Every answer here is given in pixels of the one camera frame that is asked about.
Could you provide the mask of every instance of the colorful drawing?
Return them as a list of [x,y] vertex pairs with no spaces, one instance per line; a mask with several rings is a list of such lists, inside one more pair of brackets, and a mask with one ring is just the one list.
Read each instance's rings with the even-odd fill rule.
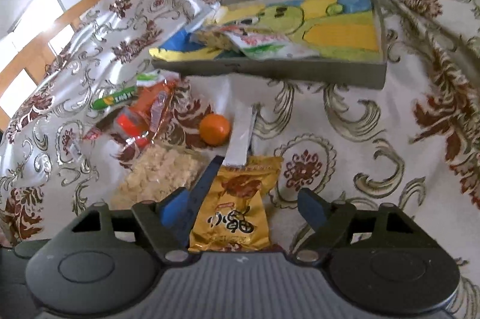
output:
[[[328,57],[349,61],[381,61],[378,34],[370,0],[285,0],[221,8],[214,18],[218,25],[245,25],[286,35]],[[190,41],[181,30],[152,56],[166,61],[224,59],[226,51]]]

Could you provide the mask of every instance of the mandarin orange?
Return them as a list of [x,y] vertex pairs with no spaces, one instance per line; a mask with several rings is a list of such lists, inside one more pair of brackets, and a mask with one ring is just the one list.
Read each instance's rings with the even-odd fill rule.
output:
[[211,113],[200,121],[200,137],[208,145],[217,147],[224,144],[229,138],[231,125],[229,121],[220,114]]

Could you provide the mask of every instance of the snack bag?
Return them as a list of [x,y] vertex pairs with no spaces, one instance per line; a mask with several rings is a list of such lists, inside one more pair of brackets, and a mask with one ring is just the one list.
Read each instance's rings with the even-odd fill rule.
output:
[[148,145],[166,129],[168,108],[178,81],[177,73],[164,70],[138,75],[138,99],[119,114],[116,132],[124,140],[132,139],[140,148]]
[[155,143],[145,148],[131,173],[110,199],[111,209],[130,209],[145,200],[159,202],[178,187],[191,189],[208,165],[199,152]]
[[256,60],[318,57],[317,51],[292,42],[285,34],[245,25],[207,26],[194,33],[207,46],[242,52]]
[[241,168],[222,166],[190,233],[190,250],[251,251],[270,246],[262,196],[278,180],[283,158],[251,156]]

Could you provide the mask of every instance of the screw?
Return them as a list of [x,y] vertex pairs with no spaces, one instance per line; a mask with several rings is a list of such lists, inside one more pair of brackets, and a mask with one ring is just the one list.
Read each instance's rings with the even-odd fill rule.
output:
[[318,252],[313,250],[301,250],[297,253],[297,259],[302,262],[315,262],[318,258]]
[[172,250],[165,254],[165,259],[170,262],[183,262],[188,258],[188,252],[183,250]]

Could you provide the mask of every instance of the bed sheet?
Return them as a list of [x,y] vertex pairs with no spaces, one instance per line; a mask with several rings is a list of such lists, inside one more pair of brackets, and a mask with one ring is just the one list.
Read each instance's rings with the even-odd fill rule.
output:
[[[148,48],[191,20],[203,2],[216,1],[102,0],[84,15],[0,145],[1,226],[13,243],[49,238],[90,204],[109,200],[134,153],[102,139],[78,163],[69,139],[104,114],[89,108],[92,100],[150,69]],[[292,250],[309,233],[296,210],[303,186],[363,209],[395,203],[457,259],[462,279],[450,311],[474,319],[480,317],[480,0],[380,3],[388,56],[381,91],[237,74],[190,82],[226,114],[237,100],[261,104],[253,152],[284,157],[265,201],[273,242]],[[191,123],[206,111],[208,104],[191,104],[186,117],[171,122],[169,141],[199,145]]]

